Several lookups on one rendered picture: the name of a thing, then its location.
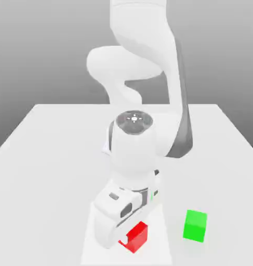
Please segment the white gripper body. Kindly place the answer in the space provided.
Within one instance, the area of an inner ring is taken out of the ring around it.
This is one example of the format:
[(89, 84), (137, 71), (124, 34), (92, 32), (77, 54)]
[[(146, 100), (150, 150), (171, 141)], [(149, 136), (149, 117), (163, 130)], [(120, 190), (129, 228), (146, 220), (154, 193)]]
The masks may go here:
[(95, 200), (95, 239), (102, 247), (111, 248), (160, 203), (160, 198), (155, 198), (144, 206), (140, 203), (135, 206), (129, 200)]

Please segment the small red cube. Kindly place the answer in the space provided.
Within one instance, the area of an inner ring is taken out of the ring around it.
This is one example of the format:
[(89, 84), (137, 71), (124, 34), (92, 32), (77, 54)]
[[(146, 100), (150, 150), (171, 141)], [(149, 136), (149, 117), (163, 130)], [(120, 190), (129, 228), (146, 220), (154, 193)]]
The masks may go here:
[(119, 240), (118, 243), (134, 254), (147, 239), (148, 225), (140, 221), (125, 235), (124, 241)]

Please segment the small green cube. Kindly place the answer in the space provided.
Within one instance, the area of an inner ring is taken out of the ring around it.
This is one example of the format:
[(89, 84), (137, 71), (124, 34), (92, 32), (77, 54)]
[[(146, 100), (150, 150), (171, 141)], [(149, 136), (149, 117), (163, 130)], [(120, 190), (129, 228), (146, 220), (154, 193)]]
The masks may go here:
[(207, 214), (196, 210), (187, 210), (183, 238), (203, 243), (206, 232)]

